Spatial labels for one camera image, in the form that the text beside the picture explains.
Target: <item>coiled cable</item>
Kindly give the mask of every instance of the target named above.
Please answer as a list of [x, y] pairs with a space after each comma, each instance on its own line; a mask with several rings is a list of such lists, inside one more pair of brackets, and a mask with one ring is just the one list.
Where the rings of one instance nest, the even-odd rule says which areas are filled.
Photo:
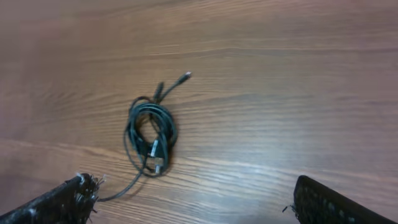
[[[160, 105], [160, 102], [175, 87], [187, 81], [191, 75], [191, 72], [184, 73], [164, 93], [162, 93], [164, 84], [160, 83], [153, 99], [147, 96], [140, 96], [131, 103], [127, 125], [123, 134], [123, 143], [126, 154], [131, 164], [138, 170], [138, 173], [122, 191], [110, 197], [100, 198], [98, 199], [99, 202], [106, 202], [124, 195], [137, 182], [141, 175], [154, 178], [161, 176], [167, 170], [169, 166], [169, 152], [177, 141], [178, 133], [172, 115], [164, 106]], [[141, 126], [148, 120], [157, 133], [154, 142], [147, 142], [140, 132]], [[127, 138], [131, 143], [131, 147], [137, 153], [141, 165], [136, 164], [132, 159], [129, 147], [127, 146]], [[155, 159], [155, 169], [147, 165], [148, 157]]]

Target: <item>cable end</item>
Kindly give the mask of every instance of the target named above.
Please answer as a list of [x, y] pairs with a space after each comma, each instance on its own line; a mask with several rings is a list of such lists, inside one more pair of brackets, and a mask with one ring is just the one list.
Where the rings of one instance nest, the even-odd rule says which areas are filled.
[[178, 84], [182, 84], [183, 82], [187, 81], [189, 78], [191, 78], [192, 72], [185, 72], [178, 80]]

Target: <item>cable plug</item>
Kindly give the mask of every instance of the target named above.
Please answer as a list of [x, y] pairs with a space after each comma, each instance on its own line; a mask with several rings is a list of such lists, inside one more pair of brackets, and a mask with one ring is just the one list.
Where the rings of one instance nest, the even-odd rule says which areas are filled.
[[178, 80], [177, 83], [178, 85], [181, 85], [183, 82], [187, 81], [189, 78], [191, 78], [192, 72], [185, 72]]
[[155, 173], [159, 174], [160, 173], [160, 169], [163, 167], [164, 165], [164, 160], [163, 158], [160, 157], [156, 157], [155, 158]]

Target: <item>black cable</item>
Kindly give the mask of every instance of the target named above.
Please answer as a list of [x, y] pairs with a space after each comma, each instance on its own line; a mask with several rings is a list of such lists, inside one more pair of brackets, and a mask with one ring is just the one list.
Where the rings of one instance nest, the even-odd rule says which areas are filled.
[[[177, 141], [177, 128], [175, 127], [173, 117], [170, 112], [160, 102], [169, 94], [176, 86], [187, 81], [191, 77], [191, 72], [183, 74], [172, 86], [163, 94], [163, 83], [157, 87], [153, 99], [146, 96], [136, 98], [130, 106], [127, 125], [123, 134], [123, 143], [126, 154], [131, 164], [138, 170], [138, 174], [133, 178], [130, 184], [119, 193], [98, 199], [99, 202], [106, 202], [118, 198], [125, 194], [137, 182], [141, 175], [147, 177], [161, 176], [169, 166], [169, 152]], [[141, 126], [150, 121], [152, 127], [157, 133], [154, 142], [147, 142], [140, 132]], [[136, 151], [141, 166], [138, 166], [130, 155], [126, 138], [129, 139], [131, 147]], [[148, 157], [155, 159], [158, 169], [155, 170], [147, 166]]]

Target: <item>table surface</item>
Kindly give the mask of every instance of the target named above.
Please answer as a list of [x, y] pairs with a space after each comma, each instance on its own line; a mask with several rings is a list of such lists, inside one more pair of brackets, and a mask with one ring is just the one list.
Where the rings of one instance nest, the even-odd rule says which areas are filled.
[[398, 222], [398, 5], [382, 1], [0, 2], [0, 212], [88, 172], [137, 173], [130, 102], [166, 97], [170, 172], [93, 223], [298, 223], [308, 175]]

